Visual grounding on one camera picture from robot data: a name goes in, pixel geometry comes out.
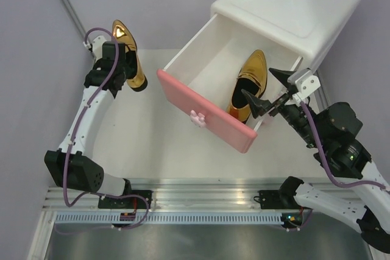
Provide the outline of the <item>pink drawer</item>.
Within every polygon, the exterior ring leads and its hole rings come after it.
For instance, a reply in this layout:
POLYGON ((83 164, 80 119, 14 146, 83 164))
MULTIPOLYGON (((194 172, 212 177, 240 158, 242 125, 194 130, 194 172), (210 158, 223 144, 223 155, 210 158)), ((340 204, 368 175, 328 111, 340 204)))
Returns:
POLYGON ((239 23, 215 14, 157 77, 167 100, 193 124, 246 153, 262 119, 243 124, 226 113, 236 78, 251 53, 260 49, 268 68, 296 70, 302 57, 239 23))

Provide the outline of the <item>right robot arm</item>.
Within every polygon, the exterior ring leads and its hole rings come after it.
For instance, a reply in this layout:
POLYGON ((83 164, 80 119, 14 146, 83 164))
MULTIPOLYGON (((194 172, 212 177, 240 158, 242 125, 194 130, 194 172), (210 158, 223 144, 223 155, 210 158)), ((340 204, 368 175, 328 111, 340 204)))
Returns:
POLYGON ((337 102, 320 113, 311 109, 308 99, 321 84, 310 69, 269 71, 286 92, 270 102, 243 90, 253 117, 282 116, 309 149, 317 149, 314 158, 328 179, 352 190, 362 201, 334 197, 290 176, 276 190, 278 203, 285 209, 317 210, 354 229, 376 250, 389 253, 389 183, 356 139, 362 122, 347 102, 337 102))

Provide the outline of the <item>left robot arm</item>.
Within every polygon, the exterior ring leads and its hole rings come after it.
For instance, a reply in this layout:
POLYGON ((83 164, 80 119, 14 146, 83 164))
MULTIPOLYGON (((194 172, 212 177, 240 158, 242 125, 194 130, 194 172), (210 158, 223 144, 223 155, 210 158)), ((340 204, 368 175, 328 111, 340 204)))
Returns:
POLYGON ((55 184, 63 189, 66 206, 75 204, 68 197, 72 189, 81 195, 98 195, 104 203, 126 209, 140 201, 140 195, 132 191, 128 179, 106 173, 93 161, 92 154, 102 120, 118 92, 125 84, 142 91, 147 78, 133 36, 115 32, 111 41, 99 36, 87 47, 95 61, 85 76, 81 104, 65 139, 57 150, 46 152, 44 162, 55 184))

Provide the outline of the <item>gold shoe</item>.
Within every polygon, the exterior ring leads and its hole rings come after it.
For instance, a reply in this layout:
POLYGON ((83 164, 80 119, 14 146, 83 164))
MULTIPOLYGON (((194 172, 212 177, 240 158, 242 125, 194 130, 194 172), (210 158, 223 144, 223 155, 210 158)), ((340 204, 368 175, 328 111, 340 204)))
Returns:
POLYGON ((264 52, 257 49, 252 52, 238 73, 226 112, 245 124, 251 114, 251 110, 242 90, 246 90, 255 97, 260 98, 266 90, 267 81, 266 58, 264 52))
POLYGON ((119 43, 124 44, 126 56, 126 82, 135 92, 143 91, 147 88, 148 81, 141 68, 138 56, 137 43, 130 33, 130 30, 119 19, 114 20, 112 24, 112 34, 119 43))

